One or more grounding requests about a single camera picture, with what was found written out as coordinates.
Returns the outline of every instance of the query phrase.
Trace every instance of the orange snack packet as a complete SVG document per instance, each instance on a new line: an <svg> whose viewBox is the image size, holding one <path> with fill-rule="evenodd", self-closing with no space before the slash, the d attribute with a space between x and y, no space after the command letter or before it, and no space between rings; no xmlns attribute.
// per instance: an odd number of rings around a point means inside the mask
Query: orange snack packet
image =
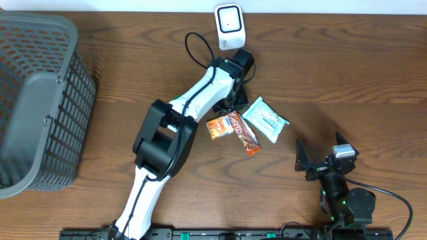
<svg viewBox="0 0 427 240"><path fill-rule="evenodd" d="M234 128L228 119L228 116L218 117L206 123L207 129L211 133L212 140L234 132Z"/></svg>
<svg viewBox="0 0 427 240"><path fill-rule="evenodd" d="M238 112L228 113L228 119L232 124L234 131L238 134L240 140L246 149L249 157L261 151L260 143L256 139L255 133L246 123L245 119Z"/></svg>

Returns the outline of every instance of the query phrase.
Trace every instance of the red candy wrapper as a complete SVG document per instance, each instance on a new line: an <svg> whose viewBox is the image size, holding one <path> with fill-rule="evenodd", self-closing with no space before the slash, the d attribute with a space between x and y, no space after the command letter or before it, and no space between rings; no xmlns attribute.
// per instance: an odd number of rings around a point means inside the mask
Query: red candy wrapper
<svg viewBox="0 0 427 240"><path fill-rule="evenodd" d="M261 151L260 143L256 139L255 133L246 123L245 119L238 112L228 113L228 119L232 124L234 131L238 134L240 140L246 149L249 157Z"/></svg>

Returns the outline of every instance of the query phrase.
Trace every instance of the wooden table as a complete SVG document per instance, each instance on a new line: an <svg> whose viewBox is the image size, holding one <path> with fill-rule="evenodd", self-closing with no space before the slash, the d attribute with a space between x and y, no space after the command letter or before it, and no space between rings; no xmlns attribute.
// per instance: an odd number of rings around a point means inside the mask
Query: wooden table
<svg viewBox="0 0 427 240"><path fill-rule="evenodd" d="M219 52L213 14L57 13L79 30L79 50L99 83L78 177L56 193L0 201L0 239L57 239L62 229L96 229L117 219L133 184L131 148L156 99L187 91L205 70L185 52L197 31ZM276 144L257 129L262 152L246 156L236 135L212 141L201 120L191 154L165 186L152 221L209 228L318 225L320 183L294 171L295 139L313 161L331 152L339 130L359 151L348 177L411 202L405 239L427 234L427 18L379 15L246 14L246 48L257 64L246 85L290 121ZM190 46L207 62L206 48ZM376 193L373 227L397 236L406 206Z"/></svg>

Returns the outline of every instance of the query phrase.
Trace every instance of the snack packet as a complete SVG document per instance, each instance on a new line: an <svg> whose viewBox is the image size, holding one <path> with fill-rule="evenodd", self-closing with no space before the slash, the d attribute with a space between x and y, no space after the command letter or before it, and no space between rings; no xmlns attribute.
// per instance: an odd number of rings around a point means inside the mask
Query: snack packet
<svg viewBox="0 0 427 240"><path fill-rule="evenodd" d="M279 133L288 121L280 117L273 109L258 97L254 104L243 114L243 117L255 125L268 139L276 143Z"/></svg>
<svg viewBox="0 0 427 240"><path fill-rule="evenodd" d="M236 111L228 113L228 118L234 128L234 131L238 134L240 140L242 140L248 156L252 157L255 153L261 151L260 143L256 139L255 133L240 113Z"/></svg>
<svg viewBox="0 0 427 240"><path fill-rule="evenodd" d="M207 130L211 133L212 140L234 132L234 128L228 119L228 116L218 117L206 123Z"/></svg>

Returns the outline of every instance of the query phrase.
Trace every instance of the green connector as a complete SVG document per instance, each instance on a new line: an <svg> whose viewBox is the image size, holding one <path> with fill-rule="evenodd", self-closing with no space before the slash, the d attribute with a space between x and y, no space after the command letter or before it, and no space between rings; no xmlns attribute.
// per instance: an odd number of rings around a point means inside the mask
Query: green connector
<svg viewBox="0 0 427 240"><path fill-rule="evenodd" d="M189 240L189 233L181 233L181 240Z"/></svg>

